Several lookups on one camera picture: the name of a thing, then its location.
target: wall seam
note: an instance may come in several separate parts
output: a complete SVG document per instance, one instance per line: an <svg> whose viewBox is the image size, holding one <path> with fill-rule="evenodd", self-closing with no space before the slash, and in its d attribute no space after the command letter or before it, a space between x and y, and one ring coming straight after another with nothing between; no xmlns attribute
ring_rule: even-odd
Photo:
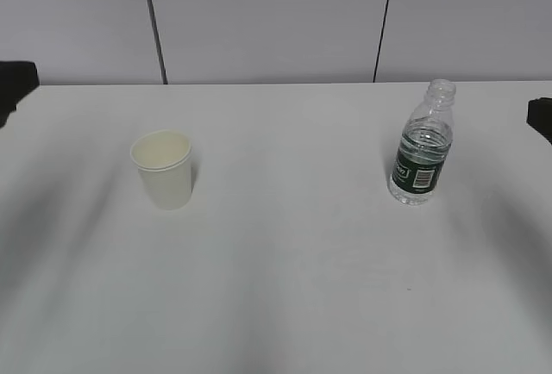
<svg viewBox="0 0 552 374"><path fill-rule="evenodd" d="M378 54L376 56L376 64L373 68L373 78L372 82L376 82L376 78L378 76L378 67L380 66L380 55L381 55L381 46L383 44L383 38L386 31L386 23L387 23L387 12L389 11L389 0L386 0L386 8L384 10L383 14L383 21L381 22L381 33L379 34L379 44L378 44Z"/></svg>
<svg viewBox="0 0 552 374"><path fill-rule="evenodd" d="M154 32L155 51L157 53L157 60L159 61L161 80L163 84L168 84L166 79L165 60L163 59L163 50L161 48L161 39L159 37L159 30L157 29L157 20L155 19L154 0L147 0L147 11L149 12L149 21L152 24L152 31Z"/></svg>

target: water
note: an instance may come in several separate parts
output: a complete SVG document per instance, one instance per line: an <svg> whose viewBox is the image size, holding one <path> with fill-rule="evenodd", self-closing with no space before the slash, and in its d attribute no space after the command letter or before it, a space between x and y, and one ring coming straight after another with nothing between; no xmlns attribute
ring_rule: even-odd
<svg viewBox="0 0 552 374"><path fill-rule="evenodd" d="M410 120L403 130L399 149L403 155L420 165L434 165L445 160L452 143L450 126L432 117ZM433 191L423 194L408 193L389 179L389 191L400 202L417 205L427 202Z"/></svg>

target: white wall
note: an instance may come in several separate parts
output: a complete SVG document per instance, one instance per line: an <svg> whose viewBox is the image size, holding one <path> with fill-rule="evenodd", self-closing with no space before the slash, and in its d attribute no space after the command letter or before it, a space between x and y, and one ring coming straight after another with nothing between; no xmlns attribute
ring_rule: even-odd
<svg viewBox="0 0 552 374"><path fill-rule="evenodd" d="M378 81L552 79L552 0L391 0Z"/></svg>
<svg viewBox="0 0 552 374"><path fill-rule="evenodd" d="M386 0L154 0L170 83L370 82Z"/></svg>
<svg viewBox="0 0 552 374"><path fill-rule="evenodd" d="M43 84L160 83L146 0L0 0L0 59Z"/></svg>
<svg viewBox="0 0 552 374"><path fill-rule="evenodd" d="M171 83L369 82L386 0L154 0ZM0 0L43 84L159 84L147 0ZM378 81L552 79L549 0L391 0Z"/></svg>

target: bottle neck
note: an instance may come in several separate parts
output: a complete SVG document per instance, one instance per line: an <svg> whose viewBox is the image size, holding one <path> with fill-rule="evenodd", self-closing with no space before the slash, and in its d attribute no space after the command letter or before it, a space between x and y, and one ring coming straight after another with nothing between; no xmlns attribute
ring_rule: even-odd
<svg viewBox="0 0 552 374"><path fill-rule="evenodd" d="M456 86L446 79L431 82L423 100L434 111L447 111L455 103Z"/></svg>

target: cup rim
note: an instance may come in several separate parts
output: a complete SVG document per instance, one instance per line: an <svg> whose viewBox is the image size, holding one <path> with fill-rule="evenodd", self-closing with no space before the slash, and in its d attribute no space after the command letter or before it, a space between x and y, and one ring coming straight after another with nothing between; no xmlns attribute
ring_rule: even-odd
<svg viewBox="0 0 552 374"><path fill-rule="evenodd" d="M133 154L133 151L136 147L136 145L142 141L143 139L149 137L150 135L155 135L155 134L159 134L159 133L173 133L173 134L177 134L177 135L180 135L182 137L184 137L185 139L188 140L188 151L185 153L184 156L182 156L182 158L178 159L177 161L175 161L174 163L171 163L170 165L165 165L163 167L159 167L159 168L152 168L152 167L144 167L143 165L141 165L140 163L138 163L135 159L135 156ZM182 134L180 133L179 131L177 130L172 130L170 128L163 128L161 130L155 130L155 131L152 131L151 133L147 133L147 134L144 134L143 136L139 137L134 143L133 145L130 147L130 159L132 159L132 162L136 165L136 167L138 167L140 170L142 171L157 171L157 172L162 172L162 171L167 171L167 170L171 170L173 169L174 167L177 167L178 165L181 165L183 163L185 163L189 158L190 158L190 155L191 155L191 140L190 140L190 137L188 137L187 135L185 134Z"/></svg>

